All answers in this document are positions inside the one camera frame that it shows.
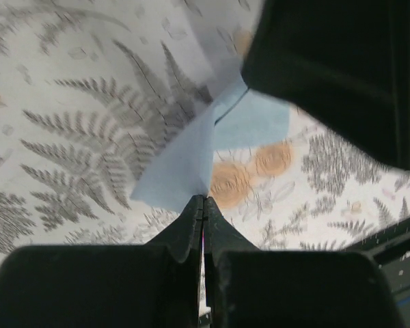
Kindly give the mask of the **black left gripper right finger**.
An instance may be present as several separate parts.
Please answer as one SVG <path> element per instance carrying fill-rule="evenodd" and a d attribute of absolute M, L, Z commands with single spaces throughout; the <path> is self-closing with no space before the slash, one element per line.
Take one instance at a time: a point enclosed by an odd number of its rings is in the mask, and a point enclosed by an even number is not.
<path fill-rule="evenodd" d="M 352 251 L 262 251 L 204 201 L 212 327 L 404 327 L 377 263 Z"/>

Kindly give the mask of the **light blue cleaning cloth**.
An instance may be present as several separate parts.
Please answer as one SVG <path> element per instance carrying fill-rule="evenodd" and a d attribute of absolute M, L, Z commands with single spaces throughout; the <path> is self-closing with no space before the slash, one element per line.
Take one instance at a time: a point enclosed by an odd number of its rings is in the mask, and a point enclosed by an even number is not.
<path fill-rule="evenodd" d="M 216 150 L 248 148 L 286 138 L 290 103 L 233 82 L 157 155 L 131 199 L 181 212 L 194 195 L 207 195 Z"/>

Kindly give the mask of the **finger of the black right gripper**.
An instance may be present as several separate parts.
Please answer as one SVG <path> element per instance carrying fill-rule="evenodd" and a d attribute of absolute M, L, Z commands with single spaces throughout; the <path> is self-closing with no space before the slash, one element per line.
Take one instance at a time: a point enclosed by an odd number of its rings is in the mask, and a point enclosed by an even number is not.
<path fill-rule="evenodd" d="M 410 1 L 266 1 L 242 77 L 410 171 Z"/>

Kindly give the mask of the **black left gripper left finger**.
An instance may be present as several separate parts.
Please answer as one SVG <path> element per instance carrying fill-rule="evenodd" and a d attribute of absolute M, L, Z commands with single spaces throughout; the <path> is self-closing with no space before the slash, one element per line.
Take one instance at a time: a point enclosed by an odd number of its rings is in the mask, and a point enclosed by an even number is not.
<path fill-rule="evenodd" d="M 204 198 L 143 245 L 32 245 L 0 265 L 0 327 L 197 327 Z"/>

